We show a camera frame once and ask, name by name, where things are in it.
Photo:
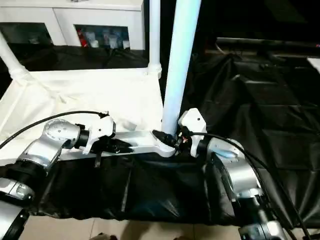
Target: robotic arm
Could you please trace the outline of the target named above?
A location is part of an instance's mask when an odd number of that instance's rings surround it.
[[[0,178],[0,240],[17,240],[28,220],[24,210],[35,196],[62,149],[82,149],[83,154],[95,153],[97,160],[107,155],[156,152],[172,156],[181,146],[190,144],[193,157],[204,155],[221,173],[221,180],[232,203],[234,214],[242,223],[242,240],[286,240],[279,222],[273,219],[257,176],[245,156],[233,145],[187,132],[206,132],[206,122],[196,108],[186,111],[179,119],[182,131],[177,138],[159,131],[116,134],[110,116],[97,121],[89,130],[66,120],[49,121],[40,138],[33,141]]]

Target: black cable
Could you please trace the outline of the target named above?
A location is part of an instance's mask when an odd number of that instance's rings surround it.
[[[258,162],[263,168],[265,168],[271,175],[271,177],[273,178],[273,180],[276,182],[276,184],[280,187],[282,193],[284,194],[284,196],[286,197],[286,199],[289,201],[291,207],[294,210],[294,213],[296,215],[296,217],[298,218],[298,221],[300,223],[300,227],[303,230],[304,235],[307,237],[308,240],[311,240],[311,236],[307,230],[307,227],[304,223],[304,221],[302,220],[297,208],[295,207],[295,205],[293,204],[293,202],[291,201],[290,196],[288,195],[287,191],[285,190],[283,184],[280,182],[278,176],[275,175],[275,173],[273,171],[270,170],[270,168],[264,163],[262,162],[259,158],[257,158],[256,156],[254,156],[252,153],[243,150],[241,147],[239,147],[236,143],[234,143],[233,141],[230,141],[229,139],[219,136],[219,135],[215,135],[215,134],[211,134],[211,133],[206,133],[206,132],[190,132],[190,135],[199,135],[199,136],[208,136],[208,137],[212,137],[212,138],[216,138],[216,139],[220,139],[222,141],[225,141],[228,144],[231,144],[232,146],[234,146],[235,148],[237,148],[241,153],[243,153],[243,155],[250,161],[251,166],[254,168],[254,170],[256,171],[256,173],[258,174],[258,180],[261,183],[261,186],[263,187],[263,191],[265,192],[266,195],[268,195],[267,189],[265,187],[265,184],[261,178],[260,172],[258,171],[257,167],[254,165],[252,159],[254,159],[256,162]]]
[[[49,116],[49,117],[46,117],[46,118],[44,118],[42,120],[39,120],[39,121],[36,121],[36,122],[34,122],[34,123],[22,128],[22,129],[20,129],[19,131],[17,131],[16,133],[14,133],[10,137],[8,137],[6,140],[4,140],[0,144],[0,149],[2,149],[5,145],[7,145],[11,140],[13,140],[14,138],[19,136],[20,134],[22,134],[26,130],[28,130],[30,128],[33,128],[36,125],[42,124],[42,123],[44,123],[44,122],[46,122],[48,120],[51,120],[51,119],[55,119],[55,118],[59,118],[59,117],[66,116],[66,115],[71,115],[71,114],[96,114],[96,115],[99,115],[100,117],[106,116],[105,113],[101,113],[101,112],[97,112],[97,111],[67,111],[67,112],[64,112],[64,113],[59,113],[59,114],[56,114],[56,115],[53,115],[53,116]]]

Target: white pipe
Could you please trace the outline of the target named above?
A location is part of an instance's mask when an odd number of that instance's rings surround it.
[[[162,131],[175,135],[201,0],[177,0],[162,116]]]
[[[160,18],[161,0],[150,0],[149,3],[150,22],[149,22],[149,74],[158,74],[161,77],[160,64]]]
[[[0,32],[0,57],[9,69],[9,73],[13,78],[22,76],[28,73],[23,65],[20,64],[14,53],[11,51],[4,36]]]

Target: white cabinet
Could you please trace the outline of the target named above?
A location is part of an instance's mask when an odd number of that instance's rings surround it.
[[[47,31],[54,45],[66,45],[54,10],[50,7],[0,7],[0,29],[8,42],[32,41],[34,33],[29,31],[28,36],[25,31],[39,29]]]
[[[14,43],[145,49],[143,0],[0,0],[0,30]]]
[[[97,30],[97,27],[94,28],[95,26],[101,27],[100,32],[103,31],[103,27],[109,27],[111,31],[113,30],[112,27],[124,27],[122,34],[127,32],[130,49],[145,49],[144,19],[141,11],[55,8],[54,12],[67,45],[81,46],[77,26],[81,26],[82,29],[85,27],[90,29],[89,26],[91,26],[91,31],[96,34],[99,30]]]

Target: black plastic sheet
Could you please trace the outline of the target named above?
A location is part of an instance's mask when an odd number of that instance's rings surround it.
[[[54,69],[68,68],[68,58]],[[306,59],[194,55],[181,113],[198,108],[209,133],[239,141],[275,170],[306,225],[319,228],[319,89],[320,75]],[[288,200],[258,167],[277,215],[296,226]],[[61,161],[30,210],[55,218],[236,225],[217,179],[212,163],[186,153],[108,157],[100,168],[94,159]]]

